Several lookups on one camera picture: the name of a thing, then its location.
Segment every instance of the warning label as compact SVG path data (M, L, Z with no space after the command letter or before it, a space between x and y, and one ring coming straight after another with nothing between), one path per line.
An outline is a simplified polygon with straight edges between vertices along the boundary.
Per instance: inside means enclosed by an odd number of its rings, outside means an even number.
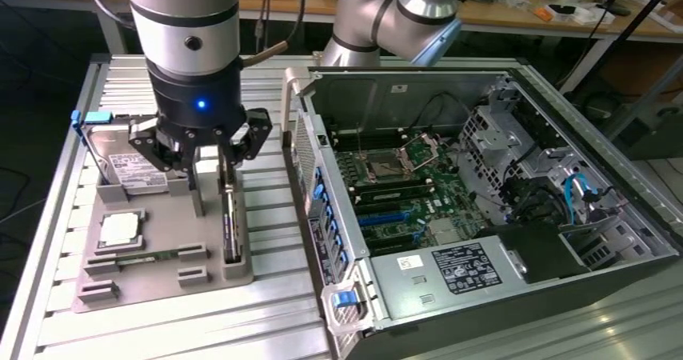
M167 175L160 172L141 154L110 154L110 165L124 188L165 186Z
M453 294L464 294L471 290L503 283L483 252L481 244L473 243L447 250L435 250L432 255Z

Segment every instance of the metal workbench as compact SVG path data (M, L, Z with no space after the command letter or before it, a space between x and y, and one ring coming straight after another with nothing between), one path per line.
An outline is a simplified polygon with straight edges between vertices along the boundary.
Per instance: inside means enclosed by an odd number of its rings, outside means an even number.
M445 63L457 63L457 59ZM309 57L280 56L247 69L245 107L265 107L273 122L280 121L281 115L292 116L280 112L283 70L311 64ZM119 56L90 65L77 108L153 113L141 57ZM279 137L276 128L261 154L241 168L255 282L74 314L69 307L97 170L77 147L74 134L68 135L0 345L0 359L329 357ZM205 149L201 155L209 159L205 168L211 169L216 153ZM681 269L677 264L581 310L415 358L683 358Z

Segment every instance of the floor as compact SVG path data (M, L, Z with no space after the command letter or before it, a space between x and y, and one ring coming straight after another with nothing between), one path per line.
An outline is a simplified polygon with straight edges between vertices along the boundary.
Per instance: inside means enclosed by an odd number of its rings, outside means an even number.
M273 23L271 38L284 38L289 28L289 23ZM331 25L309 24L304 30L300 44L288 50L289 54L309 54L324 48ZM252 33L253 22L244 21L245 54L253 53ZM140 52L136 34L128 32L125 36L132 51ZM447 56L523 57L552 82L567 73L583 46L580 39L565 39L555 50L547 50L539 37L471 33L461 36ZM106 53L106 46L93 14L10 10L0 6L0 140L4 141L0 142L0 220L46 196L68 131L68 116L88 59L96 53ZM22 175L10 170L29 177L26 186ZM37 204L0 222L0 327L24 268L40 209Z

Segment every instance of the wooden table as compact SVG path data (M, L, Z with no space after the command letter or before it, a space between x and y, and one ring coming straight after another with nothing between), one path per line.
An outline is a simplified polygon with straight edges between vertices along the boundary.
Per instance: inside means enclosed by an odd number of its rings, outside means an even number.
M96 12L102 27L104 36L112 53L124 53L125 47L120 37L120 28L113 21L94 9L92 0L5 0L10 5L32 6L57 9L80 9ZM127 0L106 0L119 10L127 10ZM259 16L261 0L240 0L240 18L256 18ZM544 3L544 0L528 0L532 5ZM296 19L299 0L272 0L272 20L293 21ZM336 0L307 0L307 22L333 22ZM616 17L612 24L601 26L595 34L599 39L579 64L576 71L568 78L561 92L576 87L580 80L593 67L604 54L609 44L613 43L619 33L627 27L641 7L631 4L632 14L627 17ZM533 15L531 10L520 10L507 7L503 3L483 4L465 2L457 9L457 17L463 21L463 31L491 32L501 34L540 35L547 38L584 38L592 30L592 26L581 26L575 22L544 22ZM653 20L645 19L629 40L637 42L683 43L683 34L675 34Z

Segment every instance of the motherboard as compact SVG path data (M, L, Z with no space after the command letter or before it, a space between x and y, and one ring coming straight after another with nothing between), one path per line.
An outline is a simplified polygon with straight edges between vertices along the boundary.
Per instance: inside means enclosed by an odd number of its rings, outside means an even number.
M489 225L457 176L451 148L424 132L395 148L337 151L371 256L471 239Z

